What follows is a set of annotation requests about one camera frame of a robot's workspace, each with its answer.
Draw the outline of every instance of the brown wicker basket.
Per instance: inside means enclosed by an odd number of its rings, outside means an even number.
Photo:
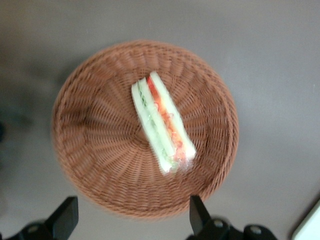
[[[191,170],[163,176],[131,96],[131,85],[157,71],[197,149]],[[63,85],[53,108],[59,162],[98,205],[137,218],[185,211],[190,195],[207,199],[236,156],[238,118],[227,87],[201,58],[183,48],[138,40],[102,50]]]

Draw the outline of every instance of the tomato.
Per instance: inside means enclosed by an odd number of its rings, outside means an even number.
[[[146,83],[150,89],[151,95],[154,99],[154,104],[160,113],[164,124],[166,126],[166,129],[169,133],[169,136],[171,137],[171,140],[173,142],[173,145],[176,148],[175,155],[173,156],[174,160],[176,161],[182,161],[184,162],[186,160],[186,151],[185,147],[183,145],[183,141],[181,136],[179,135],[177,129],[174,126],[174,123],[172,121],[173,114],[168,113],[167,108],[165,104],[163,103],[160,94],[158,93],[158,90],[156,89],[156,86],[152,80],[152,78],[149,76],[146,80]]]

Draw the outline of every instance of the gray table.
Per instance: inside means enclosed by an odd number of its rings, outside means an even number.
[[[68,195],[51,144],[50,119],[64,80],[114,43],[169,42],[205,59],[228,85],[239,116],[235,163],[206,202],[242,229],[279,239],[320,187],[320,2],[259,0],[0,2],[0,231],[44,218]],[[76,239],[183,240],[188,214],[161,222],[119,218],[79,196]]]

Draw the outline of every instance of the screw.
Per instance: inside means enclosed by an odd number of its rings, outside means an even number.
[[[213,224],[217,227],[217,228],[222,228],[224,226],[224,223],[220,220],[220,219],[216,219],[213,221]]]
[[[34,233],[35,231],[38,230],[38,228],[39,228],[38,225],[31,226],[31,227],[28,228],[28,233],[29,233],[29,234]]]
[[[261,234],[261,229],[258,226],[251,226],[250,230],[254,233],[254,234]]]

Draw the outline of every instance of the plastic wrap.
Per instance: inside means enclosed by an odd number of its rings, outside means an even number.
[[[156,72],[132,85],[137,115],[163,174],[188,170],[196,155],[182,118]]]

